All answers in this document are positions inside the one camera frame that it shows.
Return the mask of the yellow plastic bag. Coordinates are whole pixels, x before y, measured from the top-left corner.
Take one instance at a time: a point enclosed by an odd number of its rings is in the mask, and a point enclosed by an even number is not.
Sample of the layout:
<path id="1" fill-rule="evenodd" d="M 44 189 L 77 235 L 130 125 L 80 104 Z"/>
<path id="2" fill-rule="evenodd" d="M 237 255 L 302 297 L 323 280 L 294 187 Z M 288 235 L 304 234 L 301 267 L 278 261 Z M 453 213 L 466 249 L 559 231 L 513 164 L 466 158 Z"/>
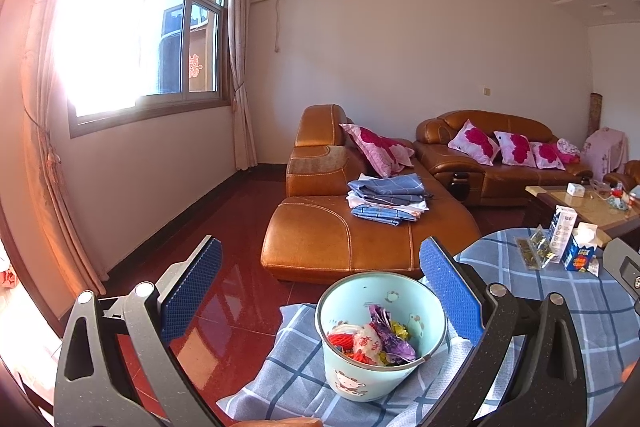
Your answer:
<path id="1" fill-rule="evenodd" d="M 390 324 L 390 330 L 401 340 L 408 341 L 410 339 L 410 333 L 404 324 L 393 321 L 392 324 Z"/>

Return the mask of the clear plastic bag red print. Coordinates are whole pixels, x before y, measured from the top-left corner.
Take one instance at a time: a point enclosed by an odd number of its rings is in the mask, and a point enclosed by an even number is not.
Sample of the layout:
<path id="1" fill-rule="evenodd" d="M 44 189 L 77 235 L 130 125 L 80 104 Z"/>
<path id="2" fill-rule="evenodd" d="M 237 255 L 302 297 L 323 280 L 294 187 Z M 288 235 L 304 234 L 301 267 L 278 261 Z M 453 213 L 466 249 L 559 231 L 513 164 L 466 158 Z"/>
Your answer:
<path id="1" fill-rule="evenodd" d="M 370 324 L 361 326 L 352 336 L 352 355 L 355 360 L 364 364 L 380 365 L 382 350 L 382 340 Z"/>

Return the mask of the small paper tag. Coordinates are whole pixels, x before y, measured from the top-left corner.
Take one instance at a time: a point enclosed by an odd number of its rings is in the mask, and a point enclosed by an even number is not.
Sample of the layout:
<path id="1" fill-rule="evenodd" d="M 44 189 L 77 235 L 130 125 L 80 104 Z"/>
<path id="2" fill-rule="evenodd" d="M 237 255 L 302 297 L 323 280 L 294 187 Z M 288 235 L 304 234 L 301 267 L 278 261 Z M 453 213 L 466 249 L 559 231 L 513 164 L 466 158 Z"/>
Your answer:
<path id="1" fill-rule="evenodd" d="M 592 257 L 590 259 L 588 271 L 595 277 L 598 277 L 600 275 L 600 263 L 597 257 Z"/>

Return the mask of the gold green packet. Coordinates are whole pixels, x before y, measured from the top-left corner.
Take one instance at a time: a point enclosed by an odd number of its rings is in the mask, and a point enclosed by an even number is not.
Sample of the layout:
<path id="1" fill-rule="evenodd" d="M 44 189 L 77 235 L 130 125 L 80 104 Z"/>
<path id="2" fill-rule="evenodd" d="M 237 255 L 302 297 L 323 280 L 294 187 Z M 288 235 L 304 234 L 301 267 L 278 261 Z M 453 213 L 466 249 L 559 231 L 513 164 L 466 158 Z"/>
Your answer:
<path id="1" fill-rule="evenodd" d="M 529 270 L 543 270 L 554 258 L 548 232 L 543 227 L 536 228 L 528 239 L 517 239 L 516 246 Z"/>

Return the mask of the purple crumpled wrapper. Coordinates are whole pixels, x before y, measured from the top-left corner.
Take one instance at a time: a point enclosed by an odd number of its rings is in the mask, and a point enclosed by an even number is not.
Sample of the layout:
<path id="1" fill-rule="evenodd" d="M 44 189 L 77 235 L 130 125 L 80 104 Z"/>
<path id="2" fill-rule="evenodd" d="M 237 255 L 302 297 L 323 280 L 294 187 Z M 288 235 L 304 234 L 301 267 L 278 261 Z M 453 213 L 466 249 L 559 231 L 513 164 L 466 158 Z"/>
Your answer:
<path id="1" fill-rule="evenodd" d="M 394 321 L 390 311 L 379 305 L 368 306 L 369 325 L 381 341 L 380 360 L 383 365 L 397 366 L 416 361 L 416 349 L 409 343 L 410 334 L 406 326 Z"/>

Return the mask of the pink cloth covered object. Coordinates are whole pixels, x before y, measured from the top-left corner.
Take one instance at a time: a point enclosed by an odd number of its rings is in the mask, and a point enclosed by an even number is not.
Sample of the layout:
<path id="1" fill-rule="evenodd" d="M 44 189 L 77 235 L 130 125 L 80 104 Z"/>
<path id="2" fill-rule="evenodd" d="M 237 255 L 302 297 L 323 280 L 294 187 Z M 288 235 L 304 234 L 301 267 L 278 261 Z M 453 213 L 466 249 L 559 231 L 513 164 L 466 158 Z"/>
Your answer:
<path id="1" fill-rule="evenodd" d="M 582 148 L 582 162 L 592 171 L 592 177 L 597 181 L 602 181 L 611 172 L 622 170 L 627 160 L 626 133 L 609 127 L 590 134 Z"/>

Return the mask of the pink red cushion right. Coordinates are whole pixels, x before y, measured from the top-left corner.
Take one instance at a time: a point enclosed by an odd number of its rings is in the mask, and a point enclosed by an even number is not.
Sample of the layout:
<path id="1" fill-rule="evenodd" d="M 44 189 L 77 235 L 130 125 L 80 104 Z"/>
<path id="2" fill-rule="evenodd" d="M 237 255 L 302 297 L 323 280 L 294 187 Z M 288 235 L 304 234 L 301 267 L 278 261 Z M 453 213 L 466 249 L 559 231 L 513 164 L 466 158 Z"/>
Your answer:
<path id="1" fill-rule="evenodd" d="M 565 170 L 565 166 L 552 143 L 530 143 L 536 168 L 539 170 Z"/>

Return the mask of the pink red cushion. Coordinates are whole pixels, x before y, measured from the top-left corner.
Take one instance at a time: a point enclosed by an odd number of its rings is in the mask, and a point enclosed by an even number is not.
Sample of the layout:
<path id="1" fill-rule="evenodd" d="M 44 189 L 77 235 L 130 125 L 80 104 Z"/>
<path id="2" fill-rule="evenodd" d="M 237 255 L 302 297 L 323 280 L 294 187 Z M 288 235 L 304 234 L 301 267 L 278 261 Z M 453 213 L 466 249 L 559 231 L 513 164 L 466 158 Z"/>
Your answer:
<path id="1" fill-rule="evenodd" d="M 472 124 L 468 119 L 448 143 L 450 150 L 456 150 L 474 159 L 477 164 L 484 166 L 494 165 L 500 147 L 494 139 L 491 139 L 482 129 Z"/>
<path id="2" fill-rule="evenodd" d="M 565 170 L 565 166 L 552 143 L 530 143 L 536 168 L 539 170 Z"/>
<path id="3" fill-rule="evenodd" d="M 532 147 L 525 135 L 495 131 L 495 136 L 500 146 L 503 165 L 528 168 L 536 167 Z"/>

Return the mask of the blue plaid tablecloth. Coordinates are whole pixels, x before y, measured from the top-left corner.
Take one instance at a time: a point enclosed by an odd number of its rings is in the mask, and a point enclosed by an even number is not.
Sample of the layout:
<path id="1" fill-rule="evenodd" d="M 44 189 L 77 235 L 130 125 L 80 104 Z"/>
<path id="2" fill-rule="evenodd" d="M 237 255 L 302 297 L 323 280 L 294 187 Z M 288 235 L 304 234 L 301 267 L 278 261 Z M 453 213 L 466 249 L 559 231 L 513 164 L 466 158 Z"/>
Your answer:
<path id="1" fill-rule="evenodd" d="M 564 297 L 572 317 L 587 389 L 587 421 L 593 423 L 623 387 L 626 366 L 639 358 L 639 317 L 627 291 L 612 275 L 570 272 L 548 265 L 525 268 L 516 242 L 521 228 L 491 233 L 457 255 L 475 269 L 483 283 L 498 283 L 515 296 Z M 254 381 L 218 407 L 235 421 L 270 421 L 297 416 L 318 418 L 327 426 L 415 426 L 426 418 L 462 363 L 486 331 L 480 308 L 469 291 L 438 288 L 449 322 L 434 355 L 396 389 L 372 402 L 337 395 L 324 375 L 321 338 L 314 327 L 313 305 L 282 308 L 276 341 Z"/>

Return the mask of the pink red cushion middle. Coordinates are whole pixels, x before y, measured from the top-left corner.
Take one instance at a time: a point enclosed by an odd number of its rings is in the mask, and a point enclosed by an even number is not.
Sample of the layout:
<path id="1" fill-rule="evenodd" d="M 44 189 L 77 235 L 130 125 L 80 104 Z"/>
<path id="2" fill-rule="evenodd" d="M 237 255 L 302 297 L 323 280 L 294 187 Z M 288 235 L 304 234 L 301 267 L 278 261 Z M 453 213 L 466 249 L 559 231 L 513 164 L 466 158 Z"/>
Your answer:
<path id="1" fill-rule="evenodd" d="M 528 168 L 536 167 L 532 147 L 525 135 L 495 131 L 495 136 L 500 146 L 503 165 Z"/>

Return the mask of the folded blue plaid bedding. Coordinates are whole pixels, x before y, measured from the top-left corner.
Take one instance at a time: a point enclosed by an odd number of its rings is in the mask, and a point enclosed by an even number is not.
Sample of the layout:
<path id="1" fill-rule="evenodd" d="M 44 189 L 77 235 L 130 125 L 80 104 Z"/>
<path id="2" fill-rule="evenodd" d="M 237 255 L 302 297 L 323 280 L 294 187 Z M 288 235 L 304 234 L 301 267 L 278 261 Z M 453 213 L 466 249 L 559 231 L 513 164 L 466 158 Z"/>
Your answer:
<path id="1" fill-rule="evenodd" d="M 393 227 L 402 222 L 418 221 L 433 198 L 415 173 L 393 178 L 372 178 L 362 174 L 359 179 L 350 181 L 348 187 L 346 200 L 355 217 Z"/>

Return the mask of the orange leather chaise sofa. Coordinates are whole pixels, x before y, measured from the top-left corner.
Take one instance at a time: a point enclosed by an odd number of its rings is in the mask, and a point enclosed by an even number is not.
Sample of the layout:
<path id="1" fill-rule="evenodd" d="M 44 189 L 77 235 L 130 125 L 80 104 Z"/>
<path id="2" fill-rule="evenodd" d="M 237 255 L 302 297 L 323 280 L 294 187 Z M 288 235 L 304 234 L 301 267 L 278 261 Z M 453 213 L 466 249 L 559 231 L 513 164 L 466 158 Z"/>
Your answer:
<path id="1" fill-rule="evenodd" d="M 274 210 L 262 243 L 260 262 L 279 280 L 334 283 L 346 275 L 387 271 L 420 277 L 419 249 L 433 236 L 456 255 L 480 239 L 469 210 L 420 161 L 409 172 L 430 193 L 418 221 L 394 227 L 352 214 L 348 184 L 371 172 L 345 133 L 349 119 L 336 104 L 304 110 L 286 165 L 285 199 Z"/>

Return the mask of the pink red pillow on chaise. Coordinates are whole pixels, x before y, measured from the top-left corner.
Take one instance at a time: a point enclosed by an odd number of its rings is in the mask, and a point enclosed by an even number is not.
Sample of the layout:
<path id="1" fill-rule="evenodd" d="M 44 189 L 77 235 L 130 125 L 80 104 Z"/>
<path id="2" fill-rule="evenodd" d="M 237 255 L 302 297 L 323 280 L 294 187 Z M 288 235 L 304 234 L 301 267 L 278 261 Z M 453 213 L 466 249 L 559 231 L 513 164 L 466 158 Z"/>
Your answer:
<path id="1" fill-rule="evenodd" d="M 390 178 L 413 166 L 414 150 L 408 145 L 378 135 L 358 124 L 341 124 L 341 128 L 352 138 L 381 178 Z"/>

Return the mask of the pink curtain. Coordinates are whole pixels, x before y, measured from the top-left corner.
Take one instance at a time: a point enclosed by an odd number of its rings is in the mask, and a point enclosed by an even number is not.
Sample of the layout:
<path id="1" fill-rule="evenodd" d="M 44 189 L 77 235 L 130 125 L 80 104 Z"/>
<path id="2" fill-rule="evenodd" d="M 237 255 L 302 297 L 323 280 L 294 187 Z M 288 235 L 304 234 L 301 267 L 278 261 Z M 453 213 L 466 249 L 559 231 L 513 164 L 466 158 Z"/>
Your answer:
<path id="1" fill-rule="evenodd" d="M 257 165 L 257 153 L 245 86 L 250 0 L 229 0 L 228 47 L 232 80 L 233 150 L 235 168 Z"/>

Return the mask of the window with frame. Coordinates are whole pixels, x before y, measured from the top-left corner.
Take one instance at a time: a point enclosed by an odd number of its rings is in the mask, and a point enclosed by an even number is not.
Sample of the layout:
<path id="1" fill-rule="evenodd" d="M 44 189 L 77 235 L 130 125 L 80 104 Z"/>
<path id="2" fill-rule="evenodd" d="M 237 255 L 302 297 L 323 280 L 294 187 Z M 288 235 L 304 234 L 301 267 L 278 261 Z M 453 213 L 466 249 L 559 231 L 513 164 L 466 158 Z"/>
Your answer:
<path id="1" fill-rule="evenodd" d="M 70 136 L 223 106 L 227 0 L 58 0 Z"/>

